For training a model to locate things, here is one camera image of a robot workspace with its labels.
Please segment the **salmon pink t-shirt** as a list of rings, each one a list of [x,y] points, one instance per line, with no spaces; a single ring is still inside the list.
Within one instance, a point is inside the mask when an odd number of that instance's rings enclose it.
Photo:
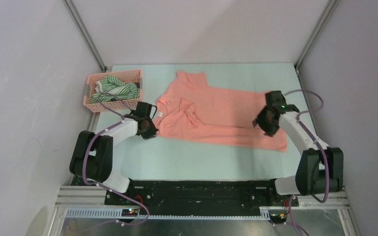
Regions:
[[[269,137],[252,123],[265,105],[264,92],[211,87],[205,73],[178,71],[154,124],[163,138],[285,152],[284,131]]]

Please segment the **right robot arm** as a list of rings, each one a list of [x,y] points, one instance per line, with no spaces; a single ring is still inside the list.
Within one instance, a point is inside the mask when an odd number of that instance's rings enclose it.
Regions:
[[[312,132],[300,119],[303,112],[288,104],[281,91],[265,93],[265,101],[266,105],[253,120],[253,126],[259,126],[269,137],[284,131],[301,154],[296,174],[274,179],[274,187],[266,193],[267,201],[278,206],[287,195],[301,195],[326,202],[329,193],[342,190],[343,151],[329,146]]]

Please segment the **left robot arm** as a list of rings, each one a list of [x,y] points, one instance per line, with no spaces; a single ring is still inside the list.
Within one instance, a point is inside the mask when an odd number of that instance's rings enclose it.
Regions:
[[[101,184],[117,192],[117,199],[124,205],[135,201],[136,192],[130,188],[131,179],[113,170],[113,148],[126,139],[140,136],[144,140],[156,137],[158,129],[154,125],[152,108],[157,106],[138,102],[129,114],[121,115],[121,121],[98,133],[82,131],[79,133],[69,171],[82,177],[89,184]]]

